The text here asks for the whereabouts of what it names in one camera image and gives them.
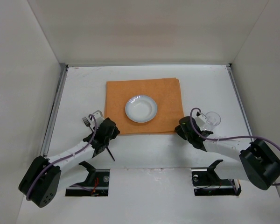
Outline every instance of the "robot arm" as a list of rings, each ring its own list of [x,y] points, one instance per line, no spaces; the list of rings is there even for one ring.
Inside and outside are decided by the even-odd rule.
[[[192,118],[194,128],[203,136],[207,137],[213,132],[201,131],[197,123],[201,124],[204,119],[197,114],[197,118]],[[267,190],[280,176],[280,160],[262,140],[255,140],[248,143],[244,140],[205,140],[201,138],[190,123],[190,117],[180,119],[179,126],[175,132],[187,140],[193,147],[205,152],[219,153],[232,158],[232,161],[215,161],[208,168],[204,168],[203,176],[209,179],[208,183],[219,182],[223,179],[249,180],[256,187]],[[197,172],[201,168],[192,169],[196,178]]]
[[[49,204],[58,190],[93,180],[96,169],[86,161],[102,153],[109,146],[110,140],[119,134],[116,124],[109,118],[104,119],[100,111],[95,112],[93,116],[97,123],[96,133],[93,131],[75,147],[61,154],[48,158],[38,156],[33,160],[19,185],[19,190],[38,207]],[[89,119],[89,122],[91,130],[94,130],[94,120]]]

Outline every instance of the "white plate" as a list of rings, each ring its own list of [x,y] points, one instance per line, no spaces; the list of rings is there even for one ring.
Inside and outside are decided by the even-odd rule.
[[[150,121],[157,114],[157,104],[149,96],[135,96],[126,103],[126,115],[137,123]]]

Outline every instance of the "fork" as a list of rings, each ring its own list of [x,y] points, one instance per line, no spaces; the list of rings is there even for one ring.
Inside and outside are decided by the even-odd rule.
[[[82,118],[82,121],[84,122],[84,124],[86,125],[86,127],[89,127],[89,128],[93,131],[93,129],[90,127],[90,122],[89,122],[89,120],[88,120],[86,117],[83,117],[83,118]],[[113,157],[113,155],[112,155],[110,149],[109,149],[108,147],[106,147],[106,149],[107,149],[108,153],[110,154],[110,156],[112,157],[112,159],[115,161],[115,159],[114,159],[114,157]]]

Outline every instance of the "white tabletop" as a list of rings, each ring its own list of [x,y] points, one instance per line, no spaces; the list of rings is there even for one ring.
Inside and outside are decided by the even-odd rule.
[[[280,224],[280,199],[241,181],[236,196],[194,196],[189,168],[111,169],[108,197],[24,199],[17,224]]]
[[[185,114],[193,107],[215,111],[222,118],[216,134],[248,134],[225,66],[69,68],[49,156],[75,146],[89,134],[81,118],[104,110],[106,81],[166,77],[180,80]],[[95,168],[111,168],[108,197],[64,197],[61,191],[42,209],[24,199],[17,223],[280,224],[275,187],[262,191],[241,181],[239,197],[194,196],[189,168],[229,158],[194,149],[176,134],[119,136],[110,149],[115,162],[107,152],[89,161]]]
[[[245,122],[226,66],[154,65],[69,68],[49,156],[75,146],[90,134],[82,117],[105,108],[106,81],[176,77],[180,81],[184,114],[193,107],[215,111],[218,135],[247,135]],[[175,135],[128,135],[110,142],[115,162],[105,151],[91,160],[96,168],[177,168],[209,166],[218,154],[194,149]]]

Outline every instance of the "orange cloth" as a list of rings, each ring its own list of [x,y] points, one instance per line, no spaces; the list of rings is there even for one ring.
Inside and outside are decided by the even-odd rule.
[[[147,95],[157,103],[157,114],[149,122],[136,123],[126,115],[126,103],[137,95]],[[105,117],[116,123],[120,134],[174,133],[178,121],[184,117],[179,80],[162,78],[107,82]]]

